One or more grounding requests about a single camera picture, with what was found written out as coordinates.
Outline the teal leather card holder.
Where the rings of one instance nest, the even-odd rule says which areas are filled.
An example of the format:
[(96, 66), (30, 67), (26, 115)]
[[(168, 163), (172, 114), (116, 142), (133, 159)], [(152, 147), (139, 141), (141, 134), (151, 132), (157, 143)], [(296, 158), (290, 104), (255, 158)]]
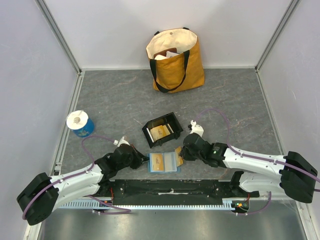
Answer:
[(150, 173), (168, 174), (180, 171), (184, 163), (181, 156), (175, 152), (150, 153), (147, 168)]

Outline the black plastic tray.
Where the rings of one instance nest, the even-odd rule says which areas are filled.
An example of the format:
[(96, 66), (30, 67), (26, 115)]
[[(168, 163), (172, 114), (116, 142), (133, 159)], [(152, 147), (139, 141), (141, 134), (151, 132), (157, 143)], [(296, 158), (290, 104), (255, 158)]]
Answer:
[(183, 128), (173, 112), (157, 117), (148, 121), (143, 127), (142, 132), (150, 148), (162, 146), (164, 143), (177, 140)]

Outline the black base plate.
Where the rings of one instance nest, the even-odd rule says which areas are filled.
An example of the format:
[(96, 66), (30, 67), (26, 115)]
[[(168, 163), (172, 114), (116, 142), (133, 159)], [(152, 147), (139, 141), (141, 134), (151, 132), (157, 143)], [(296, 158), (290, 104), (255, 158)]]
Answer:
[(258, 198), (231, 181), (215, 179), (116, 179), (100, 184), (95, 197), (113, 197), (114, 205), (220, 205), (222, 199)]

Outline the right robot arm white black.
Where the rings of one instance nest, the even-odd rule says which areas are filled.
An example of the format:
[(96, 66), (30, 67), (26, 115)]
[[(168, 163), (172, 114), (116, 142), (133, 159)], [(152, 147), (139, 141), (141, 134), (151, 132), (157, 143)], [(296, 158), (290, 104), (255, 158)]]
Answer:
[(201, 160), (213, 168), (241, 169), (229, 184), (235, 197), (262, 191), (285, 193), (306, 204), (313, 201), (318, 172), (297, 152), (289, 151), (287, 155), (249, 152), (225, 143), (209, 143), (193, 132), (184, 138), (180, 154), (186, 161)]

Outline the loose gold card in tray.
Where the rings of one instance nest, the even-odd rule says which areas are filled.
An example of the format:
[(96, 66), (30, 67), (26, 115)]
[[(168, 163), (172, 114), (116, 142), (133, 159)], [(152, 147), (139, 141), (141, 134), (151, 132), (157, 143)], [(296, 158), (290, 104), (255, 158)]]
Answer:
[(169, 131), (166, 125), (159, 125), (159, 126), (153, 127), (150, 131), (154, 141), (162, 139), (171, 134), (171, 132)]

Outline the white toilet paper roll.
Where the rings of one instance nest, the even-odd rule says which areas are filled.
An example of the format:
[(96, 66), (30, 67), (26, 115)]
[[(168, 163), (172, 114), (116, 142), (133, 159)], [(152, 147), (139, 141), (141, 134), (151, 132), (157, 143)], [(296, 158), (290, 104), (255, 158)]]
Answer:
[(84, 110), (71, 112), (66, 118), (66, 125), (70, 130), (79, 130), (88, 122), (89, 116)]

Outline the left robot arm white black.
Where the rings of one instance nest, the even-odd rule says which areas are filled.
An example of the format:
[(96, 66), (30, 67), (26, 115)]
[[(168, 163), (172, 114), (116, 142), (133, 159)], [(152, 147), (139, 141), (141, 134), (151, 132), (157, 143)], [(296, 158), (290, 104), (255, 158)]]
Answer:
[(36, 175), (16, 198), (22, 219), (29, 225), (45, 220), (62, 205), (85, 196), (106, 196), (110, 179), (125, 168), (138, 169), (149, 158), (134, 146), (123, 143), (92, 164), (69, 173)]

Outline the blue patterned cup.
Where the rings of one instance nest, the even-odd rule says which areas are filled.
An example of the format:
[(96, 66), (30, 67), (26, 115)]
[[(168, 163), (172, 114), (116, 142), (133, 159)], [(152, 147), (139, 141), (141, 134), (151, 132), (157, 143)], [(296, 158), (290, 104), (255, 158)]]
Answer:
[(79, 138), (86, 138), (94, 132), (95, 124), (91, 118), (88, 118), (87, 123), (80, 129), (72, 130)]

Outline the white items in bag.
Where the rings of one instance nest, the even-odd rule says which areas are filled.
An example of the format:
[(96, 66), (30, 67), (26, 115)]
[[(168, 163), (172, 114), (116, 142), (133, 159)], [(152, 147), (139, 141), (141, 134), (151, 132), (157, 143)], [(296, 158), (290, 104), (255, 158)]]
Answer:
[(172, 52), (172, 51), (163, 51), (163, 52), (159, 52), (155, 55), (154, 59), (155, 60), (165, 60), (165, 59), (169, 59), (175, 56), (178, 56), (179, 53), (177, 52)]

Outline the orange tote bag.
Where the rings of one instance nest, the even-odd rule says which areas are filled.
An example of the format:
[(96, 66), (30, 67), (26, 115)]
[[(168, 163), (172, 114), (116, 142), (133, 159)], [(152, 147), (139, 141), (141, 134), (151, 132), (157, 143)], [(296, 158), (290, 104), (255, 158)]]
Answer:
[[(154, 54), (169, 48), (176, 48), (179, 55), (154, 59)], [(176, 93), (204, 85), (199, 38), (189, 28), (157, 31), (146, 46), (146, 53), (156, 91)]]

